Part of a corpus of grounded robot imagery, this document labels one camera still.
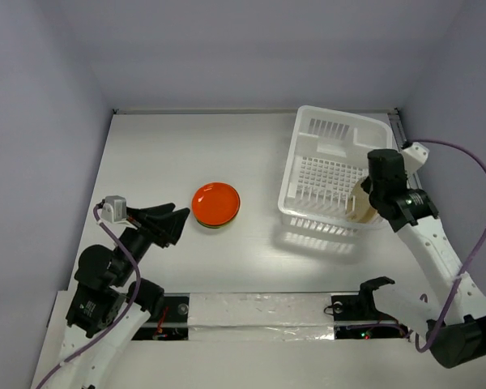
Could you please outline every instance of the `white plastic basket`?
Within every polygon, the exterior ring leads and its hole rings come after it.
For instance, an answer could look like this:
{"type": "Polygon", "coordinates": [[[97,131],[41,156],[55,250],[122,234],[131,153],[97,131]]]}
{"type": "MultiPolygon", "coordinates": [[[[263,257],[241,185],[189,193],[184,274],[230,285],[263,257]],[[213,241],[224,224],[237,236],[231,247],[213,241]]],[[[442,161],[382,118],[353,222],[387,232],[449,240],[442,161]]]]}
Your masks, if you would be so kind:
{"type": "Polygon", "coordinates": [[[367,176],[367,153],[375,148],[393,148],[392,130],[385,123],[352,113],[300,107],[279,194],[283,222],[319,236],[382,227],[380,216],[367,224],[347,221],[347,211],[352,212],[355,202],[351,191],[367,176]]]}

